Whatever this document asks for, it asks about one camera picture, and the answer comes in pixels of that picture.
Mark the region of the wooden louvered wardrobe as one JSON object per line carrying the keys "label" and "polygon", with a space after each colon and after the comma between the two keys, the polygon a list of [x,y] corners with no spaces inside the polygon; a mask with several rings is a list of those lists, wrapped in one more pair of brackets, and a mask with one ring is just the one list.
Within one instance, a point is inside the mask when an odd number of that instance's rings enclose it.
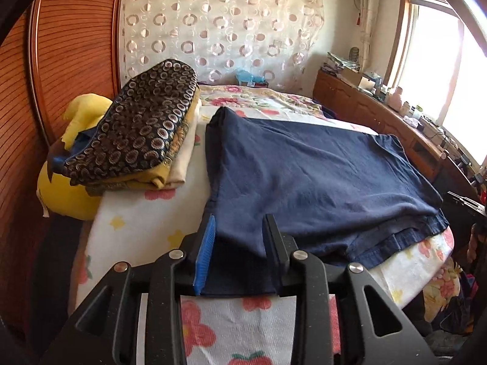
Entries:
{"label": "wooden louvered wardrobe", "polygon": [[36,181],[77,95],[119,88],[120,0],[1,0],[1,317],[30,334],[33,264],[49,223]]}

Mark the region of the stack of papers on cabinet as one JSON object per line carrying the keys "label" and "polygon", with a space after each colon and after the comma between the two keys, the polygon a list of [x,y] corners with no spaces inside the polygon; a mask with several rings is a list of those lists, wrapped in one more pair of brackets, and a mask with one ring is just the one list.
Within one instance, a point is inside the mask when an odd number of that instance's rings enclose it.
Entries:
{"label": "stack of papers on cabinet", "polygon": [[323,70],[330,73],[340,73],[345,68],[358,73],[360,71],[360,64],[345,58],[341,58],[331,52],[327,53],[325,61],[322,65]]}

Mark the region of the floral quilt blanket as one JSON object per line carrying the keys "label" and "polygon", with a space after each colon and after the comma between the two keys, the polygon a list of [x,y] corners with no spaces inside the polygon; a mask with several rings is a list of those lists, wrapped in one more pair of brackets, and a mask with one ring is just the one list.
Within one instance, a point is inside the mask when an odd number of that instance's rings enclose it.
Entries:
{"label": "floral quilt blanket", "polygon": [[334,112],[306,96],[277,92],[269,88],[238,85],[200,85],[203,106],[256,109],[265,115],[297,113],[320,119],[335,119]]}

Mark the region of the dark circle-pattern folded cloth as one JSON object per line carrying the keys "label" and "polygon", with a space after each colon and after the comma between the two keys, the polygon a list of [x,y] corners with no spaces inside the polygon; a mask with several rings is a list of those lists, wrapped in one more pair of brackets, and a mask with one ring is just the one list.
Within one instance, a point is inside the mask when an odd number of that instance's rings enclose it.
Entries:
{"label": "dark circle-pattern folded cloth", "polygon": [[82,155],[93,162],[95,185],[127,180],[158,166],[189,110],[198,87],[196,71],[168,58],[130,79],[98,122]]}

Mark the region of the wooden sideboard cabinet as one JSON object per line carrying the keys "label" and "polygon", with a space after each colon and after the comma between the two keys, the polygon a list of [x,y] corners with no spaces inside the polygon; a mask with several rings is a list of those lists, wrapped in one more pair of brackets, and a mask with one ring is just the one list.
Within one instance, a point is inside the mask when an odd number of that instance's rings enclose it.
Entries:
{"label": "wooden sideboard cabinet", "polygon": [[454,164],[448,152],[409,126],[388,106],[322,70],[315,80],[313,98],[334,112],[339,120],[361,124],[379,134],[396,136],[411,164],[439,192],[451,191],[480,200],[479,191]]}

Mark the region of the cardboard box on cabinet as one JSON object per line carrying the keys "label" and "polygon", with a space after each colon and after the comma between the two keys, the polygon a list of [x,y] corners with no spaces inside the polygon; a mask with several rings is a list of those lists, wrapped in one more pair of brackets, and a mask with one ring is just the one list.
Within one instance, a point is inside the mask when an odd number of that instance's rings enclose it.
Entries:
{"label": "cardboard box on cabinet", "polygon": [[371,91],[376,85],[376,82],[364,73],[359,73],[347,67],[342,68],[338,76],[342,81],[348,83],[350,86],[368,91]]}

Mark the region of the cream folded cloth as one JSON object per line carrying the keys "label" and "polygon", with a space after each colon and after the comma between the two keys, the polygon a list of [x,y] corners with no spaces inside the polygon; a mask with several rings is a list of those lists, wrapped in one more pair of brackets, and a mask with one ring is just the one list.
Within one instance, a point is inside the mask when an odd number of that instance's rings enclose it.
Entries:
{"label": "cream folded cloth", "polygon": [[166,184],[164,186],[165,189],[175,189],[179,186],[182,186],[186,182],[187,169],[195,144],[196,127],[199,121],[200,109],[201,100],[198,100],[196,103],[196,109],[194,111],[193,119],[189,125],[188,132],[171,166],[168,180],[166,181]]}

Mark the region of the blue tissue box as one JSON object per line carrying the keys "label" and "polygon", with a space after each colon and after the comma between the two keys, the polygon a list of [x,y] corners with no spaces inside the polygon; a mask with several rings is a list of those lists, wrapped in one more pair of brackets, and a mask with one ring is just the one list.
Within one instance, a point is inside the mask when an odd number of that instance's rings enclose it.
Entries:
{"label": "blue tissue box", "polygon": [[241,87],[268,87],[268,81],[265,77],[253,75],[242,68],[236,69],[234,74]]}

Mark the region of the pink bottle on cabinet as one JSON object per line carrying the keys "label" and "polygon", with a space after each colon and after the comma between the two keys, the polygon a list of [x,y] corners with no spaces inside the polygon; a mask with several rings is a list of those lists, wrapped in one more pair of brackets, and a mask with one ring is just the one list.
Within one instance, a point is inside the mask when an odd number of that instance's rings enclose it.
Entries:
{"label": "pink bottle on cabinet", "polygon": [[396,87],[393,92],[390,92],[386,98],[386,104],[388,107],[393,109],[396,112],[399,112],[402,108],[403,101],[402,101],[402,87]]}

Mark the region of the navy blue printed t-shirt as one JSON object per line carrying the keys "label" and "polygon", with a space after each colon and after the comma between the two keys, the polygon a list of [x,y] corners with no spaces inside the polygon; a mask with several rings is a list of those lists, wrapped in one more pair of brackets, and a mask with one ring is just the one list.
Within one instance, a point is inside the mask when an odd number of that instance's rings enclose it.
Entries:
{"label": "navy blue printed t-shirt", "polygon": [[331,265],[372,268],[447,229],[443,200],[397,137],[217,109],[205,129],[215,241],[266,261],[266,215]]}

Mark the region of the yellow plush toy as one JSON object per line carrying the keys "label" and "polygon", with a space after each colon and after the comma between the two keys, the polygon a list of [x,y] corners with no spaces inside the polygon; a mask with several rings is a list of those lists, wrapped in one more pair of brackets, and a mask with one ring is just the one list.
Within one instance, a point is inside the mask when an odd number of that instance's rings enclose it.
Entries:
{"label": "yellow plush toy", "polygon": [[89,166],[93,159],[82,152],[111,104],[107,97],[88,93],[76,96],[65,109],[67,127],[50,147],[37,180],[36,195],[45,217],[59,214],[90,221],[96,216],[101,198],[88,194],[85,187],[94,181]]}

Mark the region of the window with wooden frame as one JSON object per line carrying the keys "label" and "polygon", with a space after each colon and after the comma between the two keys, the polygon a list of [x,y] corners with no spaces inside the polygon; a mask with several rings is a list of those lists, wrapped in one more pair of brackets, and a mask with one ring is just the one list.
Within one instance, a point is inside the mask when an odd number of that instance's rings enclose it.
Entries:
{"label": "window with wooden frame", "polygon": [[486,164],[486,56],[445,0],[400,0],[391,87],[402,90],[433,140]]}

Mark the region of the yellow folded cloth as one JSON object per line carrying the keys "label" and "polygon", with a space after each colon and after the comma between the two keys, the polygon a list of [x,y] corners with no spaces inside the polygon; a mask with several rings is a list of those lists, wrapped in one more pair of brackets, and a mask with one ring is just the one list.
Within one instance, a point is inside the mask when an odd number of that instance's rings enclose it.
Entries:
{"label": "yellow folded cloth", "polygon": [[200,100],[200,88],[196,88],[196,93],[191,101],[188,112],[186,113],[182,123],[177,127],[177,130],[171,140],[168,150],[164,154],[163,161],[153,168],[144,172],[139,172],[127,176],[127,180],[104,181],[99,184],[86,186],[86,191],[90,196],[101,196],[108,190],[161,190],[168,180],[169,172],[173,161],[175,160],[182,142],[188,132],[189,125],[193,119],[196,103]]}

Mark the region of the beige side window curtain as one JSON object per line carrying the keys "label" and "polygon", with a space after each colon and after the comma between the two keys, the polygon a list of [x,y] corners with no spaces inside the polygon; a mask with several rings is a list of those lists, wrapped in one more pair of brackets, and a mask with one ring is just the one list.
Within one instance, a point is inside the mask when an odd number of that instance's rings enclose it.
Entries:
{"label": "beige side window curtain", "polygon": [[377,23],[380,0],[360,0],[359,63],[362,72],[368,68],[371,57],[371,38]]}

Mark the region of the circle-pattern sheer curtain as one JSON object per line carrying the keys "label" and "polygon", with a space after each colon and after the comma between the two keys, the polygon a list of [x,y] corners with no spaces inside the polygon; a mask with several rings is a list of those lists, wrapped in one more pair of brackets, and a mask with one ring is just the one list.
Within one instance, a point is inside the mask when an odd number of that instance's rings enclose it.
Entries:
{"label": "circle-pattern sheer curtain", "polygon": [[274,90],[302,92],[323,24],[323,0],[121,0],[121,82],[175,58],[210,85],[244,70]]}

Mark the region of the white flower-print bed sheet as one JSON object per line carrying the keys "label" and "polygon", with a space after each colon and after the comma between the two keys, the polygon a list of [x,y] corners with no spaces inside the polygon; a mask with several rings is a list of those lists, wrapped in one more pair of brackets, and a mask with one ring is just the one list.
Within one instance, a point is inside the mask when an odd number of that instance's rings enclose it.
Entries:
{"label": "white flower-print bed sheet", "polygon": [[[151,263],[182,244],[199,227],[210,183],[206,171],[205,127],[215,112],[201,109],[185,183],[175,189],[129,190],[104,194],[87,237],[77,298],[85,299],[112,265]],[[400,307],[414,296],[426,301],[427,316],[437,315],[460,292],[460,270],[451,259],[454,237],[444,231],[394,253],[371,275]],[[262,350],[266,363],[290,359],[294,301],[275,299],[260,272],[266,261],[239,256],[239,248],[216,240],[203,298],[188,299],[189,325],[200,325],[200,345],[191,346],[192,364],[223,363],[232,349]]]}

